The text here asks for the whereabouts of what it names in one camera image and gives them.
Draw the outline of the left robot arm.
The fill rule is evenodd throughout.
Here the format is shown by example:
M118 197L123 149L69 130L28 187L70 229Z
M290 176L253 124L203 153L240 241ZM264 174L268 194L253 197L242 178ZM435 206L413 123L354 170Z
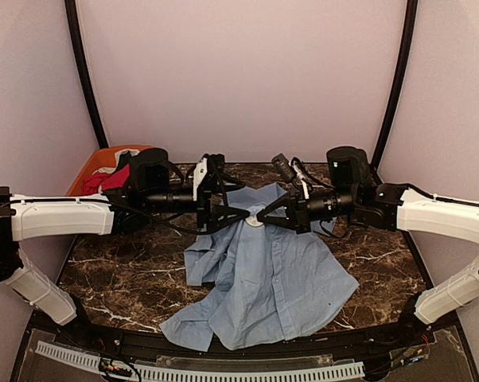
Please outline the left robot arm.
M28 197L0 187L0 283L46 314L80 347L97 340L80 300L61 290L32 263L21 242L49 237L122 235L148 224L183 232L173 220L192 214L202 236L218 232L246 217L228 193L244 183L225 170L222 154L204 154L182 172L166 150L122 150L117 165L96 186L77 196Z

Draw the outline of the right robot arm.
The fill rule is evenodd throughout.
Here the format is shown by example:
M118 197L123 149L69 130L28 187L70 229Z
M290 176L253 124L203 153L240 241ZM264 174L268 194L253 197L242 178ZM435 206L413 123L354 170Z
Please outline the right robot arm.
M443 197L415 185L379 183L364 150L339 146L326 154L330 185L316 191L292 189L257 213L256 219L296 233L314 221L345 216L386 231L424 232L479 246L479 202ZM442 316L479 298L479 255L446 281L409 299L391 329L391 339L408 345Z

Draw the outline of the light blue shirt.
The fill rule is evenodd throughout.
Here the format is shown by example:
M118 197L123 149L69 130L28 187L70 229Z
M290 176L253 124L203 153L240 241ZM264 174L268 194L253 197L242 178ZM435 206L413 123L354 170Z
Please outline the light blue shirt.
M328 325L358 281L320 239L245 220L199 236L184 251L186 282L212 283L199 302L164 321L175 345L206 352L213 337L229 350L306 337Z

